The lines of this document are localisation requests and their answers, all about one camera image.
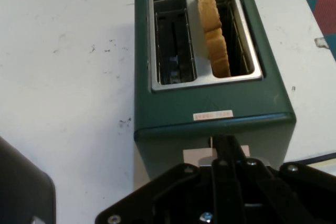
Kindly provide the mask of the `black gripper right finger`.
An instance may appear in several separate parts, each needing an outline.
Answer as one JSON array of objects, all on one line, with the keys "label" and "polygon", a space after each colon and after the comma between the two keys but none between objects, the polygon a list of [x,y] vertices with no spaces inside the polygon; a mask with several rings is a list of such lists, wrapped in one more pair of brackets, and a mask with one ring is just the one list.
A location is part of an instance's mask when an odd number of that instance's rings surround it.
[{"label": "black gripper right finger", "polygon": [[227,138],[227,218],[233,223],[335,223],[335,176],[301,162],[278,170]]}]

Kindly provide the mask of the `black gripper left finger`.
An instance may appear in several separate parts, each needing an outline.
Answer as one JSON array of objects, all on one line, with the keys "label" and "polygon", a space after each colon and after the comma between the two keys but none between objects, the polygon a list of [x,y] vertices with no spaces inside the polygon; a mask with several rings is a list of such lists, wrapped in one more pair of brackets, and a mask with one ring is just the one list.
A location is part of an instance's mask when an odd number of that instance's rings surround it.
[{"label": "black gripper left finger", "polygon": [[234,136],[213,137],[209,166],[181,163],[99,213],[95,223],[244,223]]}]

